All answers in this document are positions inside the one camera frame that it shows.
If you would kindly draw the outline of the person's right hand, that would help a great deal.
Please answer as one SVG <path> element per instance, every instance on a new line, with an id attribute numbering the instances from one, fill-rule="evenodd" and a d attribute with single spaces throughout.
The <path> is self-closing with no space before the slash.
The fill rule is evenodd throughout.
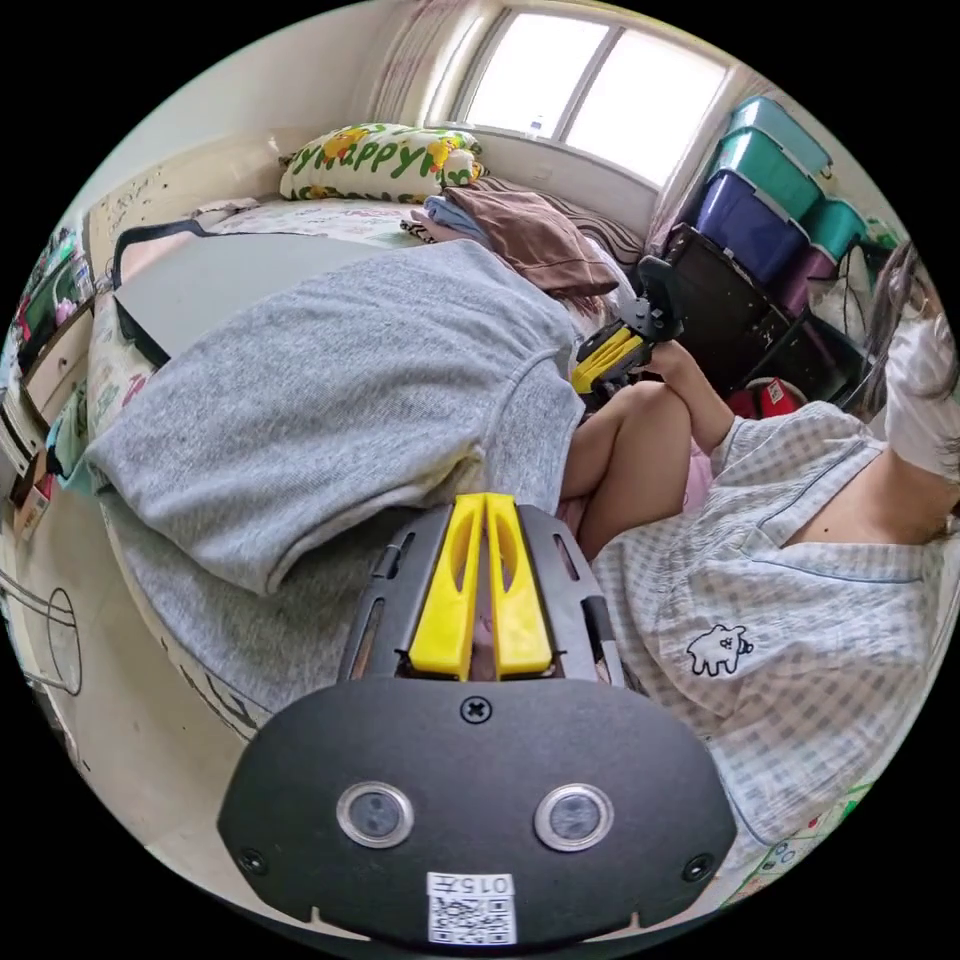
<path id="1" fill-rule="evenodd" d="M 697 397 L 702 371 L 693 356 L 675 341 L 655 344 L 644 372 L 658 377 L 687 405 Z"/>

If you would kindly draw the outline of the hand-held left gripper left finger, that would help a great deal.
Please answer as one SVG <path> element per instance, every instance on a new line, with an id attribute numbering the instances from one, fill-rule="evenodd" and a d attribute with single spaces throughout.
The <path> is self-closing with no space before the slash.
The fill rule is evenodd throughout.
<path id="1" fill-rule="evenodd" d="M 484 521 L 483 493 L 456 499 L 408 652 L 418 673 L 458 681 L 469 677 Z"/>

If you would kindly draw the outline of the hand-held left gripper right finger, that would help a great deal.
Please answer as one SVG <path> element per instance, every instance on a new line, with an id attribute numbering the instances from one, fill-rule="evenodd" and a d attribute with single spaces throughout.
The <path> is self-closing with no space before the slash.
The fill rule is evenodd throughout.
<path id="1" fill-rule="evenodd" d="M 517 505 L 509 495 L 488 493 L 485 510 L 496 678 L 541 675 L 553 650 Z"/>

